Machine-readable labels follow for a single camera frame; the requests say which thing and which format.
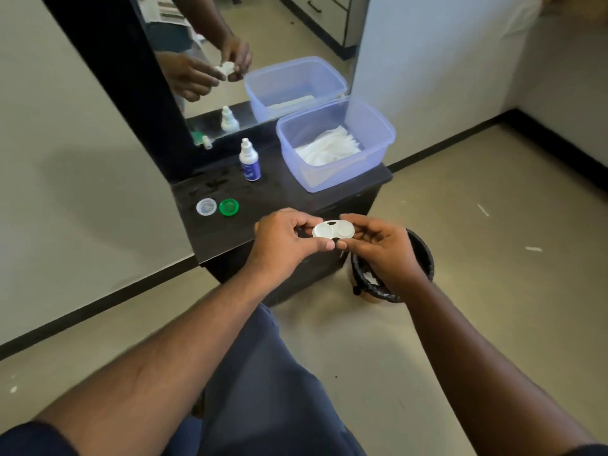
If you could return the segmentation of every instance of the blue pants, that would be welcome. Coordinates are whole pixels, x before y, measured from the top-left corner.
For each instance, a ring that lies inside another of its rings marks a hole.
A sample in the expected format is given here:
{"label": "blue pants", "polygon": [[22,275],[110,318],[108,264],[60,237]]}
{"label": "blue pants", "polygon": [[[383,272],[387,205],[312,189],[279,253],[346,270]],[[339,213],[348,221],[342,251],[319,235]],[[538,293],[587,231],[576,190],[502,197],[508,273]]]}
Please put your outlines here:
{"label": "blue pants", "polygon": [[272,313],[263,305],[255,309],[209,380],[202,421],[186,418],[165,454],[196,456],[197,451],[365,454],[320,381],[289,353]]}

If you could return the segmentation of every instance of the translucent blue plastic container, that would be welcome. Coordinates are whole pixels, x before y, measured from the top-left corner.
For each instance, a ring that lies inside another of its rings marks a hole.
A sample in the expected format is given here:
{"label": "translucent blue plastic container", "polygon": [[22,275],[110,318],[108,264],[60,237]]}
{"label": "translucent blue plastic container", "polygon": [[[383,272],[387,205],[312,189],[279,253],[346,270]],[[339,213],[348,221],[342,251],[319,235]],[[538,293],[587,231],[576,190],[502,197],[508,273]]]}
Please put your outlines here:
{"label": "translucent blue plastic container", "polygon": [[[249,72],[245,75],[244,83],[258,122],[318,106],[346,92],[344,77],[323,59],[316,57],[282,62]],[[313,99],[270,108],[306,96]]]}
{"label": "translucent blue plastic container", "polygon": [[[295,152],[295,148],[340,125],[359,142],[361,153],[314,167]],[[309,192],[333,187],[378,166],[386,149],[395,142],[395,129],[389,121],[374,107],[351,97],[279,119],[277,135],[291,174]]]}

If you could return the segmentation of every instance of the forearm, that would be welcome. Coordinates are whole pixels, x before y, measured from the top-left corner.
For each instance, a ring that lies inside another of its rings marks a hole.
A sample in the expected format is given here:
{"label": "forearm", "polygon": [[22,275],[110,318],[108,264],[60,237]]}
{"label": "forearm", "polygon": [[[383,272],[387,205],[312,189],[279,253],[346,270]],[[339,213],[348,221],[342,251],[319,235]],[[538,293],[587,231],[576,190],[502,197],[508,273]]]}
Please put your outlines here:
{"label": "forearm", "polygon": [[439,289],[401,285],[424,351],[480,455],[560,455],[592,439],[502,356]]}
{"label": "forearm", "polygon": [[186,16],[192,27],[221,49],[225,39],[232,34],[213,0],[173,0],[179,11]]}
{"label": "forearm", "polygon": [[37,419],[53,424],[83,455],[160,454],[271,289],[246,267]]}

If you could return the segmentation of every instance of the mirror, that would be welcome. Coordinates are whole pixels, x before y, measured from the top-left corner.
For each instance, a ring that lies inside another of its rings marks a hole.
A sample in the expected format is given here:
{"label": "mirror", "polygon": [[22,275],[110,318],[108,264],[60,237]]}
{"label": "mirror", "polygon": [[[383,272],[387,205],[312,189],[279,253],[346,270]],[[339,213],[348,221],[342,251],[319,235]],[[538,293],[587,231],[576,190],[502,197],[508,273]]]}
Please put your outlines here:
{"label": "mirror", "polygon": [[131,2],[202,144],[344,94],[369,0]]}

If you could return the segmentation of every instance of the beige tile floor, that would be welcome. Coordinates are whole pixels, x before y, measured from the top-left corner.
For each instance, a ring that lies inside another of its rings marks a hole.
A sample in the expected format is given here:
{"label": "beige tile floor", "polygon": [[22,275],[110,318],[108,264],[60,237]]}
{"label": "beige tile floor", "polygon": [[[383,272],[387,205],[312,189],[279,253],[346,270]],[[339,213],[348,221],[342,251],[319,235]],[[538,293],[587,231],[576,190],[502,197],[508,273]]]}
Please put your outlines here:
{"label": "beige tile floor", "polygon": [[[371,213],[416,231],[434,254],[436,282],[462,312],[608,441],[604,194],[496,126],[397,173]],[[0,431],[216,284],[192,270],[0,362]],[[342,270],[274,313],[368,454],[473,454],[404,306],[352,296]]]}
{"label": "beige tile floor", "polygon": [[[251,70],[307,56],[327,60],[351,83],[354,60],[341,60],[279,0],[242,0],[234,6],[230,0],[217,0],[218,8],[235,35],[249,42],[254,61]],[[218,65],[220,52],[209,42],[203,43],[209,62]],[[195,103],[186,103],[186,118],[249,100],[242,81],[221,83]]]}

